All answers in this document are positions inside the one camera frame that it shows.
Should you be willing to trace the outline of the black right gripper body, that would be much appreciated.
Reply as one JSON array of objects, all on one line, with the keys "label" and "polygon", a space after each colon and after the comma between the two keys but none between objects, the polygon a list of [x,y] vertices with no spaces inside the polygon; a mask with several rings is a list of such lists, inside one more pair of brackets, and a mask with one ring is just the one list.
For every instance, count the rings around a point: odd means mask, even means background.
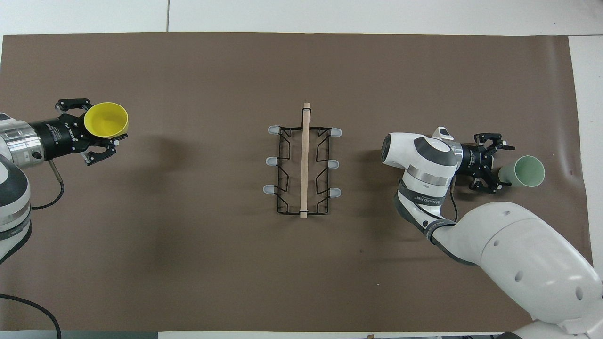
[{"label": "black right gripper body", "polygon": [[462,159],[459,174],[472,178],[484,178],[491,170],[493,153],[483,145],[461,144]]}]

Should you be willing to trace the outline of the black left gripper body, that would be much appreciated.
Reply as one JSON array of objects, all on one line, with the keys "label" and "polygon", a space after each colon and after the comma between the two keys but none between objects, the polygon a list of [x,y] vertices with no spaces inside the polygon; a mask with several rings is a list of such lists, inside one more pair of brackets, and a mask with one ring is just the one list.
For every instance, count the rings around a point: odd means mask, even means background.
[{"label": "black left gripper body", "polygon": [[30,122],[43,148],[44,158],[56,158],[86,150],[83,122],[71,115]]}]

